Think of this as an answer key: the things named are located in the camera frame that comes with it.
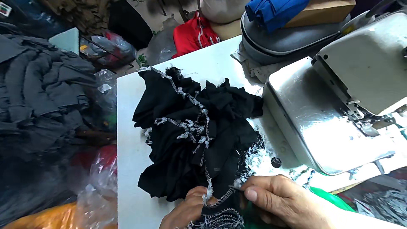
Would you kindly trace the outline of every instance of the fingernail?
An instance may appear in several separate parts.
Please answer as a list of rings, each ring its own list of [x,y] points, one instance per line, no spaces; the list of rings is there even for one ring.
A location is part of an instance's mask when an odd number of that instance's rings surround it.
[[[261,214],[260,218],[263,220],[263,222],[265,222],[267,224],[271,224],[271,222],[272,222],[271,218],[265,214]]]
[[[251,202],[254,202],[257,200],[257,192],[251,189],[247,189],[245,191],[245,196],[248,200],[250,200]]]

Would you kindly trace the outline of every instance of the white label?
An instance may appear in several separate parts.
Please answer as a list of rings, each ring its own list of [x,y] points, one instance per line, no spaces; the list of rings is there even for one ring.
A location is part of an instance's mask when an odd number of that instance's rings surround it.
[[[102,93],[105,93],[105,91],[111,89],[112,87],[109,84],[104,84],[100,87],[98,87],[98,90]]]
[[[0,2],[0,14],[8,17],[10,15],[10,12],[11,12],[11,7]]]

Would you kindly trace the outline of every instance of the green plastic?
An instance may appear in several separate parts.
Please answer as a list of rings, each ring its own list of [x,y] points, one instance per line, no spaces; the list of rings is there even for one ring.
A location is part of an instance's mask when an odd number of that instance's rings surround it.
[[[352,211],[355,212],[355,210],[353,210],[353,208],[351,208],[345,201],[343,201],[340,197],[338,197],[337,195],[333,195],[329,192],[326,192],[320,188],[315,188],[315,187],[311,187],[311,192],[313,192],[315,195],[333,203],[335,206],[337,206],[340,209],[346,210],[346,211]]]

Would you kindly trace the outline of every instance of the hand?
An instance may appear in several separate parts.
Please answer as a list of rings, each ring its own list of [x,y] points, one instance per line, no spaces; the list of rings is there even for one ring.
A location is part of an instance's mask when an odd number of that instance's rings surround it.
[[[198,220],[201,217],[202,195],[206,194],[204,186],[195,187],[187,193],[185,200],[174,208],[162,221],[159,229],[185,228],[190,221]],[[218,200],[212,197],[208,203],[214,204]]]
[[[241,187],[265,223],[292,229],[336,228],[339,208],[283,176],[252,176]]]

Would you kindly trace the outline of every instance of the red garment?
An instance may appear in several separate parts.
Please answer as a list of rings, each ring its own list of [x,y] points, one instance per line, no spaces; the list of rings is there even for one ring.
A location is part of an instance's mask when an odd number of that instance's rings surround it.
[[[177,54],[173,58],[221,42],[210,27],[209,21],[196,12],[194,18],[174,29],[174,43]]]

